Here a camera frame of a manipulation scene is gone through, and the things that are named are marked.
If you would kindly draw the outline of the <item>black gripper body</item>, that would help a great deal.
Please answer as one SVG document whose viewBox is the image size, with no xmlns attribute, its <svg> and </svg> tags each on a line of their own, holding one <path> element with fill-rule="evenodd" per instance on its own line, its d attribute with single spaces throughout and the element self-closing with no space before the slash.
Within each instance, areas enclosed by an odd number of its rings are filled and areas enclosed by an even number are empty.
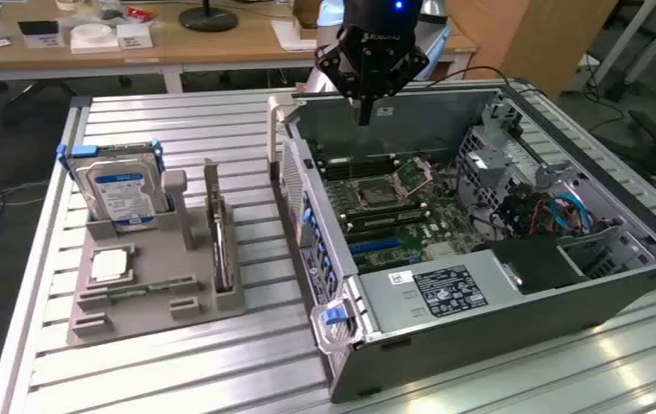
<svg viewBox="0 0 656 414">
<path fill-rule="evenodd" d="M 349 57 L 404 56 L 414 47 L 420 1 L 345 1 L 340 50 Z"/>
</svg>

